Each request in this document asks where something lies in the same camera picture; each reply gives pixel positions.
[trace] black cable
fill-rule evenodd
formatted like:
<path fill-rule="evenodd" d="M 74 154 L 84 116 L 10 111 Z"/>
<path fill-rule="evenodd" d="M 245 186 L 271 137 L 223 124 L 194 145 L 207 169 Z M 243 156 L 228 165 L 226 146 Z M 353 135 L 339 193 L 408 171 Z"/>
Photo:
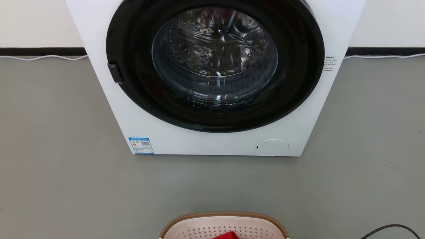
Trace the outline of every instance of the black cable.
<path fill-rule="evenodd" d="M 382 230 L 382 229 L 385 229 L 385 228 L 391 228 L 391 227 L 400 227 L 400 228 L 407 229 L 407 230 L 409 230 L 409 231 L 410 231 L 413 235 L 415 235 L 415 237 L 416 237 L 417 239 L 421 239 L 421 238 L 419 237 L 419 235 L 418 235 L 418 234 L 417 234 L 414 230 L 412 230 L 412 229 L 410 229 L 410 228 L 406 227 L 405 225 L 401 225 L 401 224 L 390 224 L 390 225 L 386 225 L 386 226 L 383 226 L 383 227 L 377 228 L 377 229 L 375 229 L 375 230 L 371 231 L 371 232 L 370 232 L 370 233 L 368 233 L 366 236 L 364 236 L 364 237 L 362 237 L 362 238 L 360 238 L 360 239 L 366 239 L 366 238 L 370 237 L 371 235 L 373 235 L 373 234 L 377 233 L 378 231 L 380 231 L 380 230 Z"/>

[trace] black baseboard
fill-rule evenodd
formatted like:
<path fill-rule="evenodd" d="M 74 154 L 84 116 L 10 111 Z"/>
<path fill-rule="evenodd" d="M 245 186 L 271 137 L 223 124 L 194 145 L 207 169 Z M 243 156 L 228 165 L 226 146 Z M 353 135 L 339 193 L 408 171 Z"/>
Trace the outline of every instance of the black baseboard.
<path fill-rule="evenodd" d="M 0 48 L 0 56 L 84 56 L 84 47 Z"/>
<path fill-rule="evenodd" d="M 410 56 L 425 53 L 425 47 L 349 47 L 346 56 Z"/>
<path fill-rule="evenodd" d="M 425 53 L 425 47 L 349 47 L 346 56 L 409 56 Z M 0 48 L 0 56 L 84 56 L 83 47 Z"/>

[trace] power cord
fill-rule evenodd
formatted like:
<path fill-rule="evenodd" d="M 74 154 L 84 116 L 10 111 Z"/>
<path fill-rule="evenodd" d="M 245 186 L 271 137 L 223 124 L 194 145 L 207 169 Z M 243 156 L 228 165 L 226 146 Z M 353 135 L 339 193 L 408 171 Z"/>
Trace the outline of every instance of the power cord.
<path fill-rule="evenodd" d="M 410 56 L 357 56 L 357 55 L 355 55 L 355 56 L 344 57 L 344 60 L 350 59 L 350 58 L 353 58 L 353 57 L 363 58 L 363 59 L 382 59 L 382 58 L 412 58 L 412 57 L 422 57 L 422 56 L 425 56 L 425 53 L 410 55 Z M 86 57 L 88 57 L 88 55 L 78 57 L 78 58 L 68 58 L 68 57 L 62 57 L 62 56 L 57 56 L 57 55 L 48 55 L 48 56 L 42 56 L 42 57 L 36 57 L 36 58 L 30 58 L 30 59 L 12 57 L 12 56 L 0 56 L 0 58 L 12 58 L 12 59 L 23 60 L 23 61 L 40 60 L 40 59 L 49 58 L 49 57 L 56 57 L 56 58 L 61 58 L 61 59 L 65 59 L 65 60 L 76 61 L 76 60 L 81 60 L 83 58 L 86 58 Z"/>
<path fill-rule="evenodd" d="M 344 57 L 344 60 L 350 59 L 353 57 L 363 58 L 363 59 L 382 59 L 382 58 L 411 58 L 411 57 L 423 57 L 423 56 L 425 56 L 425 53 L 410 55 L 410 56 L 357 56 L 357 55 L 354 55 L 354 56 Z"/>
<path fill-rule="evenodd" d="M 78 57 L 78 58 L 68 58 L 68 57 L 62 57 L 62 56 L 57 56 L 57 55 L 47 55 L 47 56 L 29 58 L 29 59 L 20 58 L 20 57 L 12 57 L 12 56 L 0 56 L 0 58 L 12 58 L 12 59 L 23 60 L 23 61 L 40 60 L 40 59 L 49 58 L 49 57 L 56 57 L 56 58 L 61 58 L 61 59 L 65 59 L 65 60 L 76 61 L 76 60 L 81 60 L 83 58 L 86 58 L 86 57 L 88 57 L 88 55 Z"/>
<path fill-rule="evenodd" d="M 389 224 L 389 225 L 386 225 L 386 226 L 382 226 L 382 227 L 380 227 L 380 228 L 377 228 L 377 229 L 375 229 L 375 230 L 373 230 L 373 231 L 371 231 L 370 233 L 368 233 L 366 236 L 364 236 L 364 237 L 362 237 L 362 238 L 360 238 L 360 239 L 366 239 L 366 238 L 368 238 L 368 237 L 370 237 L 371 235 L 373 235 L 373 234 L 375 234 L 375 233 L 377 233 L 378 231 L 380 231 L 380 230 L 382 230 L 382 229 L 385 229 L 385 228 L 392 228 L 392 227 L 399 227 L 399 228 L 404 228 L 404 229 L 406 229 L 406 230 L 408 230 L 408 231 L 410 231 L 415 237 L 416 237 L 416 239 L 421 239 L 420 237 L 419 237 L 419 235 L 414 231 L 414 230 L 412 230 L 412 229 L 410 229 L 410 228 L 408 228 L 408 227 L 406 227 L 405 225 L 401 225 L 401 224 Z"/>

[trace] door glass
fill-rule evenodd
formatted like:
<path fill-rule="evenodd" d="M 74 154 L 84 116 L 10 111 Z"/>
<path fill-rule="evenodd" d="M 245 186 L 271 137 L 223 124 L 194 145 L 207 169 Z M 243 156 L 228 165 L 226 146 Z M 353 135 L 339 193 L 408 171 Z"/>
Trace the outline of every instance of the door glass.
<path fill-rule="evenodd" d="M 153 42 L 152 58 L 178 97 L 204 105 L 232 105 L 270 82 L 278 52 L 270 33 L 250 16 L 207 7 L 166 22 Z"/>

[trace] sticker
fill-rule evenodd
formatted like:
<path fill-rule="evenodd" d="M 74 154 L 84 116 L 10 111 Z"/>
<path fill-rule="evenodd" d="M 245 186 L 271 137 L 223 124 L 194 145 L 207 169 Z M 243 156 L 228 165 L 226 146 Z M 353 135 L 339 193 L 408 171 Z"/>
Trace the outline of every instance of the sticker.
<path fill-rule="evenodd" d="M 136 154 L 154 154 L 149 138 L 128 138 Z"/>
<path fill-rule="evenodd" d="M 338 59 L 335 57 L 325 57 L 325 63 L 323 65 L 323 71 L 334 71 L 334 67 L 337 64 Z"/>

